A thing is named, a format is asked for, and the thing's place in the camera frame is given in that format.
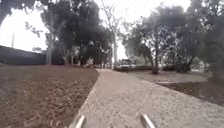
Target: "overcast sky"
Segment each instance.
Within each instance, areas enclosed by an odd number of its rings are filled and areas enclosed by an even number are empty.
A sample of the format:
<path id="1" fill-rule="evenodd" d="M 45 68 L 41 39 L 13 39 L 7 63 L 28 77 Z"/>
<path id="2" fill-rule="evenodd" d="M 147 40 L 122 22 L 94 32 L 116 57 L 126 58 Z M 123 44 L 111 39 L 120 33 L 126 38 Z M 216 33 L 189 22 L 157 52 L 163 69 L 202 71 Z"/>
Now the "overcast sky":
<path id="1" fill-rule="evenodd" d="M 101 7 L 101 0 L 95 0 Z M 106 5 L 113 4 L 115 6 L 115 15 L 124 17 L 128 22 L 139 20 L 141 16 L 148 17 L 161 3 L 166 6 L 180 5 L 186 10 L 190 5 L 190 0 L 104 0 Z M 105 14 L 100 11 L 101 19 L 105 19 Z M 0 28 L 0 45 L 11 47 L 12 36 L 15 33 L 14 48 L 32 51 L 33 47 L 41 47 L 46 49 L 45 35 L 41 34 L 41 38 L 25 29 L 25 22 L 29 22 L 38 30 L 47 32 L 40 13 L 33 11 L 27 15 L 24 11 L 14 10 L 11 16 L 8 16 Z M 125 58 L 125 50 L 122 45 L 118 48 L 118 58 Z"/>

